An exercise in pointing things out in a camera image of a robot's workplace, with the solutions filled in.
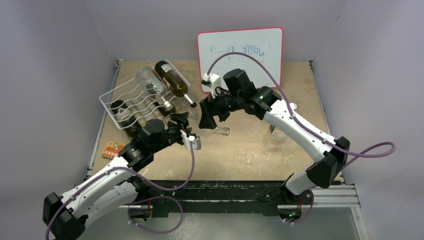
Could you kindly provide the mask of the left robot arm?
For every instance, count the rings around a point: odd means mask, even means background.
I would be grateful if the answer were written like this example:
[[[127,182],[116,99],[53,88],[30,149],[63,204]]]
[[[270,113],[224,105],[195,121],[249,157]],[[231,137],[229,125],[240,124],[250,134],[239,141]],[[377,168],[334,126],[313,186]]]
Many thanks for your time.
[[[62,193],[50,193],[44,198],[42,220],[46,224],[45,239],[51,235],[56,240],[76,240],[92,222],[104,214],[126,204],[142,205],[157,199],[149,197],[143,187],[175,192],[191,180],[194,170],[178,186],[164,187],[139,173],[154,160],[161,150],[179,144],[191,153],[200,148],[198,136],[192,132],[189,113],[171,113],[169,121],[152,118],[138,127],[127,143],[111,162],[96,174],[74,188]]]

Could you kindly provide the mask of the dark bottle brown label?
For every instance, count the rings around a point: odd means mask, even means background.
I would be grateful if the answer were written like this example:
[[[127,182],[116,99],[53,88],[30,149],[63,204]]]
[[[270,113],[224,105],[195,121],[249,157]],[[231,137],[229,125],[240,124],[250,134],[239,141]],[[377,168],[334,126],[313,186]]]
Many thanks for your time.
[[[159,112],[163,116],[168,116],[169,114],[175,113],[176,108],[171,103],[170,98],[167,96],[168,92],[166,89],[158,89],[153,84],[147,84],[146,90],[148,93],[149,99],[158,107]]]

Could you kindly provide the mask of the clear bottle silver cap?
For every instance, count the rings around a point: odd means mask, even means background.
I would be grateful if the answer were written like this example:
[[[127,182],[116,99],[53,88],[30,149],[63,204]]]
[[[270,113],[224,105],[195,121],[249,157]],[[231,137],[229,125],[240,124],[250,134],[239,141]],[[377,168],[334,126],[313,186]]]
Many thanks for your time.
[[[175,106],[167,97],[168,87],[152,67],[141,68],[136,73],[135,79],[141,88],[147,91],[148,97],[156,102],[165,113],[174,113],[176,111]]]

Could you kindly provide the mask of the clear bottle back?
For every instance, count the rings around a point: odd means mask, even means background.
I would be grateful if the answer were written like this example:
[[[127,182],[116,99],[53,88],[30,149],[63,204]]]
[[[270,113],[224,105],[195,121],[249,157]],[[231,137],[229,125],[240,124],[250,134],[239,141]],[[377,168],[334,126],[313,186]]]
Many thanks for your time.
[[[188,113],[188,116],[193,119],[197,119],[199,117],[199,108],[191,107],[188,102],[186,102],[184,99],[181,99],[178,103],[177,108],[178,113]]]

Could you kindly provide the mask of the clear square glass bottle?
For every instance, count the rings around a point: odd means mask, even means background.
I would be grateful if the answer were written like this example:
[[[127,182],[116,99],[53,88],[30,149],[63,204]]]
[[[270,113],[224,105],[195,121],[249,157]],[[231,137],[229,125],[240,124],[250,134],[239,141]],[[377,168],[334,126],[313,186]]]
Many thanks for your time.
[[[144,110],[138,110],[137,108],[130,108],[132,116],[134,117],[133,123],[129,129],[141,128],[151,119],[156,119],[156,115],[149,108]]]

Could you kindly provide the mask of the dark bottle white label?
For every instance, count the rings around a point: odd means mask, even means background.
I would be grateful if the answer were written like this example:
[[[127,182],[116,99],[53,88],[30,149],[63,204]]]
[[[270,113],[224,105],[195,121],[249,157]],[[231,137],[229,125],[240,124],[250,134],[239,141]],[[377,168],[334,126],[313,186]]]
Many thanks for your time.
[[[141,130],[141,125],[136,120],[133,112],[122,100],[116,100],[110,105],[112,116],[115,117],[118,125],[128,138],[135,138]]]

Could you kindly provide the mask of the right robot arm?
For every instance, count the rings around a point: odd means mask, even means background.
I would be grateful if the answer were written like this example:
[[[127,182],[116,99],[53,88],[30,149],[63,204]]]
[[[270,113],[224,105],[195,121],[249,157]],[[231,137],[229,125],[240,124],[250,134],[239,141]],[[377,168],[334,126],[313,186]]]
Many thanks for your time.
[[[283,98],[268,86],[256,88],[247,73],[236,68],[224,75],[227,89],[219,86],[219,75],[204,74],[201,83],[211,93],[200,101],[200,129],[217,128],[214,117],[225,121],[231,112],[244,110],[285,133],[301,146],[314,161],[303,172],[291,175],[281,187],[280,196],[288,204],[314,187],[327,189],[346,163],[350,142],[319,130],[293,111]]]

